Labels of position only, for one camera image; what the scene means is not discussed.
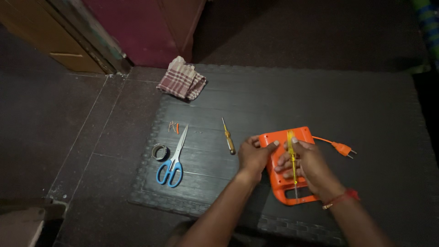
orange wire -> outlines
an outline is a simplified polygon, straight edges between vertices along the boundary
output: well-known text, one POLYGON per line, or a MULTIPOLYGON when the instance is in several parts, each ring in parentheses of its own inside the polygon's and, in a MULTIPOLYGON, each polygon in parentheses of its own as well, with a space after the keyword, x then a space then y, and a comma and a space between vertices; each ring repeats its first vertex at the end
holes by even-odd
POLYGON ((319 139, 319 140, 322 140, 322 141, 325 141, 325 142, 332 143, 331 141, 328 141, 328 140, 326 140, 326 139, 323 139, 323 138, 320 138, 320 137, 317 137, 317 136, 313 136, 313 138, 314 138, 314 139, 319 139))

red thread bracelet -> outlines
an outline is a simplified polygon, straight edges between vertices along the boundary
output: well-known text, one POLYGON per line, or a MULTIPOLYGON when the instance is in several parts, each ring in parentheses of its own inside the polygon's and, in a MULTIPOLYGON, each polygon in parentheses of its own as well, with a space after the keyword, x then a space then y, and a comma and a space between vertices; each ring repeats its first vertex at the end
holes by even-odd
POLYGON ((323 205, 323 209, 328 209, 332 205, 344 201, 350 197, 356 199, 357 201, 360 200, 360 198, 358 197, 358 192, 356 190, 347 189, 343 194, 336 196, 335 198, 331 199, 328 203, 325 203, 323 205))

orange plastic casing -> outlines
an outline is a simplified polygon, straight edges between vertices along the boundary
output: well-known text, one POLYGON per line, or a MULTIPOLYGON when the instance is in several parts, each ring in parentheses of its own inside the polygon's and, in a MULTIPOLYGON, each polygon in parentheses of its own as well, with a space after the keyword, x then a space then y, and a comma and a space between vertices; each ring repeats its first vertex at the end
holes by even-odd
MULTIPOLYGON (((314 144, 313 136, 311 135, 308 127, 300 127, 292 130, 298 140, 314 144)), ((261 147, 266 147, 268 144, 276 140, 280 142, 279 147, 276 149, 276 151, 273 154, 271 154, 271 157, 269 158, 266 166, 268 175, 270 177, 270 183, 271 183, 271 188, 273 190, 273 194, 280 202, 282 202, 285 205, 296 205, 300 203, 317 201, 318 198, 314 195, 299 198, 298 200, 299 202, 297 202, 295 198, 293 199, 287 198, 285 192, 294 189, 294 179, 285 179, 282 176, 284 172, 287 172, 289 170, 285 170, 281 173, 276 173, 274 171, 274 168, 277 166, 277 161, 279 160, 279 157, 285 152, 283 146, 285 141, 287 140, 287 131, 288 130, 277 131, 277 132, 262 134, 259 136, 259 142, 261 143, 261 147)), ((308 184, 306 183, 305 179, 303 177, 298 177, 297 188, 302 188, 307 186, 308 184)))

human hand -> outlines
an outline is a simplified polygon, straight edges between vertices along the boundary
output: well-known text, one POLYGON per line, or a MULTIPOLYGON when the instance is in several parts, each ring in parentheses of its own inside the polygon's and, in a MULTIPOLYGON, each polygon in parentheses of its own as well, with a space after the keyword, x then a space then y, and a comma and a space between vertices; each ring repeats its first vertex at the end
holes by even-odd
POLYGON ((262 171, 267 164, 268 157, 279 146, 279 141, 270 143, 261 148, 259 136, 255 135, 245 140, 238 151, 239 170, 237 173, 254 183, 261 181, 262 171))
MULTIPOLYGON (((284 143, 286 152, 279 157, 275 172, 280 173, 291 169, 291 156, 288 153, 288 144, 284 143)), ((320 150, 314 144, 291 139, 296 159, 296 173, 304 177, 310 191, 319 196, 322 201, 328 201, 345 192, 345 188, 329 169, 320 150)), ((284 178, 293 178, 293 170, 283 174, 284 178)))

red checkered towel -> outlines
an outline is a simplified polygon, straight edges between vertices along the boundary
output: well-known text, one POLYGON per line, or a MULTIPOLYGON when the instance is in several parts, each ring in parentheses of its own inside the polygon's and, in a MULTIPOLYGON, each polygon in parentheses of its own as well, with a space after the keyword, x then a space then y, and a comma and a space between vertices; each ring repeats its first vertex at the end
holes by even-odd
POLYGON ((168 71, 157 88, 179 98, 194 100, 206 85, 206 77, 194 70, 194 66, 186 65, 178 56, 168 67, 168 71))

